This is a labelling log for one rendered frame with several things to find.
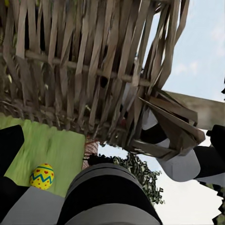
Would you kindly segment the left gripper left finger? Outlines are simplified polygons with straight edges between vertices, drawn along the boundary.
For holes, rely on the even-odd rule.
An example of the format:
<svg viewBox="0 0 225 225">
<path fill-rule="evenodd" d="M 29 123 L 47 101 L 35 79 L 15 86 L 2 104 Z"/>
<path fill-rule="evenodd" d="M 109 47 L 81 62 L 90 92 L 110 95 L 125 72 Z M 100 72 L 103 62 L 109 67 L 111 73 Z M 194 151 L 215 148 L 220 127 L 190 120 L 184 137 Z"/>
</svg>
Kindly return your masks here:
<svg viewBox="0 0 225 225">
<path fill-rule="evenodd" d="M 24 143 L 21 125 L 0 130 L 0 180 Z"/>
</svg>

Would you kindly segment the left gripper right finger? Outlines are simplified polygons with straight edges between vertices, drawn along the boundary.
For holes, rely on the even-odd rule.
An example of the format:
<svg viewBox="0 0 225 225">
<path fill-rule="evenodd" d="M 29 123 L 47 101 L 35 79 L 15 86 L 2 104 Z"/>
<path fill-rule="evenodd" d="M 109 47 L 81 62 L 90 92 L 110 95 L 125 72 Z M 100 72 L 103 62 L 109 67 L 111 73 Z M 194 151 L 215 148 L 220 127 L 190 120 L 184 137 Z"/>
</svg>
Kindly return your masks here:
<svg viewBox="0 0 225 225">
<path fill-rule="evenodd" d="M 225 162 L 225 126 L 214 125 L 210 135 L 210 141 Z"/>
</svg>

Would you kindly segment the wicker basket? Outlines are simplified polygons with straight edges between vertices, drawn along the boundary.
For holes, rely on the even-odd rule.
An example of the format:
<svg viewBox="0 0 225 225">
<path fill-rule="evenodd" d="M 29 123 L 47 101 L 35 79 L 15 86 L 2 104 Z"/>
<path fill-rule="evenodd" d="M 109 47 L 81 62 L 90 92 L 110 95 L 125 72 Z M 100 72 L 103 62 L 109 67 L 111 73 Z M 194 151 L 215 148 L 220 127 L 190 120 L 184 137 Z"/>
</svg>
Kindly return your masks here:
<svg viewBox="0 0 225 225">
<path fill-rule="evenodd" d="M 0 0 L 0 113 L 58 131 L 73 131 L 92 141 L 107 141 L 131 155 L 165 162 L 185 157 L 206 140 L 205 133 L 197 128 L 198 112 L 162 88 L 172 71 L 175 45 L 186 27 L 189 1 L 69 0 L 66 10 L 66 0 L 38 0 L 37 6 L 36 0 L 9 0 L 8 7 Z M 160 11 L 143 68 L 153 16 Z M 25 49 L 27 13 L 29 49 Z M 45 52 L 40 49 L 42 15 Z M 105 88 L 100 86 L 102 76 L 108 80 Z M 120 112 L 127 82 L 131 86 Z M 134 95 L 127 122 L 120 125 Z M 147 125 L 150 109 L 170 140 L 169 148 L 135 140 Z"/>
</svg>

